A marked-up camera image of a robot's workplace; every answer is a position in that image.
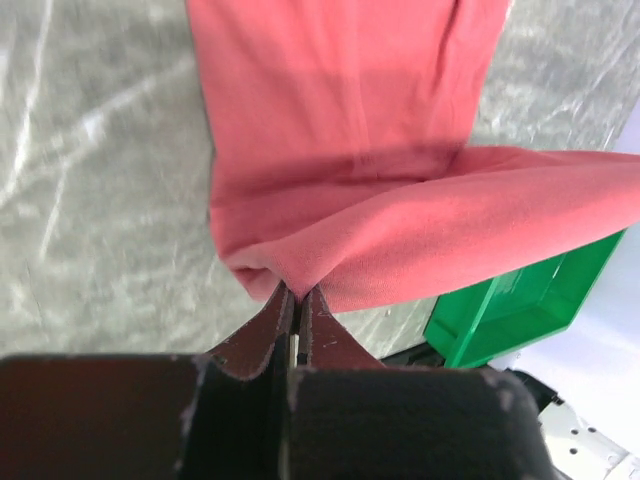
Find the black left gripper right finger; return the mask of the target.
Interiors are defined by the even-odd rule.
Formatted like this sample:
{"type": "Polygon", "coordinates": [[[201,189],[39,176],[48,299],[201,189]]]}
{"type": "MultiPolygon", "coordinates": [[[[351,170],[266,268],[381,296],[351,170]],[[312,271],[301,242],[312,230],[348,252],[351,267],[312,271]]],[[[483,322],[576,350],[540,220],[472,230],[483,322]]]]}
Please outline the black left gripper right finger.
{"type": "Polygon", "coordinates": [[[298,365],[335,370],[385,368],[334,318],[319,287],[301,302],[298,336],[298,365]]]}

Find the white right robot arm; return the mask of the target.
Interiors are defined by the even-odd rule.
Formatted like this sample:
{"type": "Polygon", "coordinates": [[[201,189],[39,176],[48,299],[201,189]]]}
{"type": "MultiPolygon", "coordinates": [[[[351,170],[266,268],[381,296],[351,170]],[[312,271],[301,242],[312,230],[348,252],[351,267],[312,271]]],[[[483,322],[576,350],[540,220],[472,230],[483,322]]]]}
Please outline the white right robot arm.
{"type": "Polygon", "coordinates": [[[534,396],[538,424],[561,479],[639,477],[639,379],[588,368],[494,367],[534,396]]]}

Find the dusty pink t shirt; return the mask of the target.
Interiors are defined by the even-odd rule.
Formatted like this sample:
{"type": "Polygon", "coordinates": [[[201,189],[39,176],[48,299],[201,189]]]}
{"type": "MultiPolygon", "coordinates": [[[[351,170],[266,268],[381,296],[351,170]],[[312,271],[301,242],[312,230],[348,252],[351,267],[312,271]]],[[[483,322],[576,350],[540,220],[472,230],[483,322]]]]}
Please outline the dusty pink t shirt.
{"type": "Polygon", "coordinates": [[[639,219],[639,160],[472,147],[504,1],[191,1],[218,255],[337,312],[457,290],[639,219]]]}

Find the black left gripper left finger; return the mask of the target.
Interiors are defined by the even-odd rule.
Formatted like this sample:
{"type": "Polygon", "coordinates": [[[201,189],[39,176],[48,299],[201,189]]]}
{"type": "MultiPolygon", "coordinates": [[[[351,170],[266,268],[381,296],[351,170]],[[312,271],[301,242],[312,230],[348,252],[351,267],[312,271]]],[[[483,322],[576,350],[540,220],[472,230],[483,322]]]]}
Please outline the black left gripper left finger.
{"type": "Polygon", "coordinates": [[[254,317],[206,355],[232,378],[252,380],[267,368],[276,341],[289,335],[293,318],[294,294],[280,283],[254,317]]]}

